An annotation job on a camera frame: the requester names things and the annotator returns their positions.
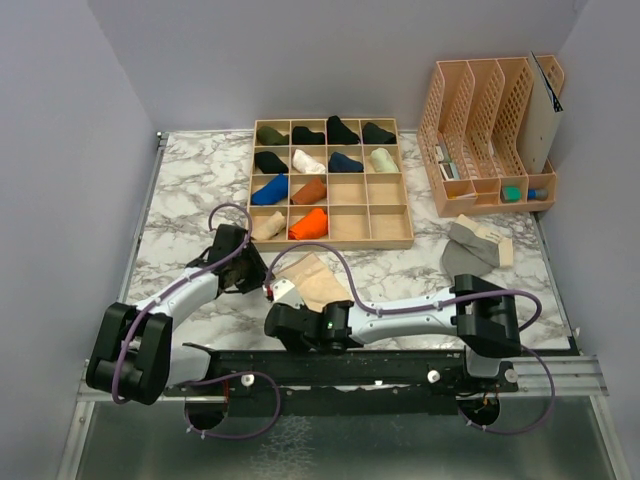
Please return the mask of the beige boxer underwear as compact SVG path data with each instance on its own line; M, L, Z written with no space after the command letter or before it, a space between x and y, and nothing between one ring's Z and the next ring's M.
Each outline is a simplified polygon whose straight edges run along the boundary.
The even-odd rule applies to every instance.
M307 253L279 269L276 278L292 282L305 305L315 312L321 312L332 302L352 300L352 295L315 253Z

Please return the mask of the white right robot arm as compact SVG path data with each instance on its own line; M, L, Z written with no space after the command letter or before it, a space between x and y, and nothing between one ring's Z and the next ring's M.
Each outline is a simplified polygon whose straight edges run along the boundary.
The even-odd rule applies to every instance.
M340 355L395 337L455 336L465 344L461 383L481 391L494 381L503 359L522 352L515 294L472 275L458 276L452 287L424 297L339 300L319 312L305 304L289 280L274 282L265 293L271 302L265 334L296 354Z

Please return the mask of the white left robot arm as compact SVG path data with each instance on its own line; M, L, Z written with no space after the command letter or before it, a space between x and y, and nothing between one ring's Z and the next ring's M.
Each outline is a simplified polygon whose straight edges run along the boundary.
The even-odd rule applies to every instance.
M86 369L87 386L111 394L115 402L144 405L182 383L202 395L214 392L221 371L210 363L207 348L176 345L173 332L220 296L260 288L266 270L247 230L221 225L212 245L163 290L135 304L115 302L106 309Z

